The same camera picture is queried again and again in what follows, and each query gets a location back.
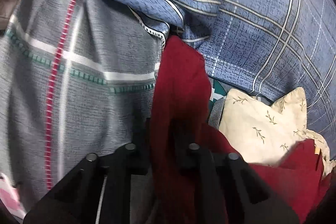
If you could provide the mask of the grey plaid bed sheet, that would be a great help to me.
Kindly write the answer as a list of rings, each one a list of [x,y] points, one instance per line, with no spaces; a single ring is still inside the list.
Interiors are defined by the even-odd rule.
[[[1,202],[13,218],[150,124],[168,41],[113,0],[18,1],[1,39]],[[156,223],[151,142],[150,170]]]

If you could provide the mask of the dark red knit garment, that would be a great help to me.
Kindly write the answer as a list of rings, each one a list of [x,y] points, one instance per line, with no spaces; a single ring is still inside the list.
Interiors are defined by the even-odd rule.
[[[150,118],[153,179],[158,197],[156,223],[196,223],[194,188],[179,174],[169,152],[169,125],[176,119],[189,124],[195,132],[203,132],[209,125],[210,95],[211,84],[202,55],[178,37],[169,38]],[[246,163],[294,210],[298,223],[310,218],[330,187],[332,175],[323,174],[322,155],[313,150],[312,139],[297,142],[276,165]]]

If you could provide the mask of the cream leaf-print pillow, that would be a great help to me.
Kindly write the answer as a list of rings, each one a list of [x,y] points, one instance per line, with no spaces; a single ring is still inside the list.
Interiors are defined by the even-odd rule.
[[[224,103],[219,131],[248,163],[276,165],[294,145],[313,140],[313,150],[322,155],[324,175],[335,167],[322,135],[307,128],[306,95],[302,87],[271,106],[231,89]]]

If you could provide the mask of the blue plaid pillow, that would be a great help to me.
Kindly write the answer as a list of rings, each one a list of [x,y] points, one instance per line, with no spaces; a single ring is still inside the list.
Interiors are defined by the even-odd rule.
[[[307,127],[335,158],[333,0],[115,0],[148,30],[175,33],[201,53],[209,76],[275,101],[302,87]]]

